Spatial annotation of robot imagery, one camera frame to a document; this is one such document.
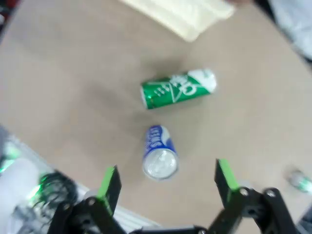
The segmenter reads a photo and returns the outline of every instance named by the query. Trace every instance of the table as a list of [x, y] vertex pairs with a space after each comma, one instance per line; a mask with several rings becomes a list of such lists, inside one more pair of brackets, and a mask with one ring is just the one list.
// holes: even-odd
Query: table
[[[204, 67], [215, 94], [143, 108], [142, 81]], [[258, 190], [278, 187], [294, 221], [310, 204], [284, 172], [311, 176], [311, 72], [253, 5], [186, 43], [115, 0], [27, 0], [4, 35], [0, 77], [4, 126], [89, 188], [117, 164], [120, 205], [164, 226], [213, 221], [216, 158]], [[141, 169], [144, 133], [158, 123], [180, 156], [164, 182]]]

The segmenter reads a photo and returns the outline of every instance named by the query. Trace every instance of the soda can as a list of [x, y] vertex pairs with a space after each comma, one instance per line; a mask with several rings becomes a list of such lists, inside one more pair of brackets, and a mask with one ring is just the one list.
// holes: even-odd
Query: soda can
[[143, 171], [156, 180], [171, 177], [178, 170], [178, 156], [168, 130], [154, 125], [146, 132]]
[[210, 70], [193, 70], [142, 83], [141, 97], [145, 108], [153, 109], [211, 94], [216, 86]]

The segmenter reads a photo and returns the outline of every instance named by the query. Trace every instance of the screw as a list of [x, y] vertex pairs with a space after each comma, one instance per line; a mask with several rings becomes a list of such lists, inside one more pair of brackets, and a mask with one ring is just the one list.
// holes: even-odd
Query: screw
[[93, 206], [96, 201], [94, 199], [90, 199], [88, 204], [89, 206]]
[[240, 189], [239, 192], [243, 195], [243, 196], [248, 196], [248, 191], [246, 189]]
[[64, 206], [63, 206], [63, 209], [66, 211], [67, 209], [69, 208], [69, 204], [65, 204]]
[[275, 197], [275, 193], [272, 190], [267, 190], [267, 195], [270, 197]]

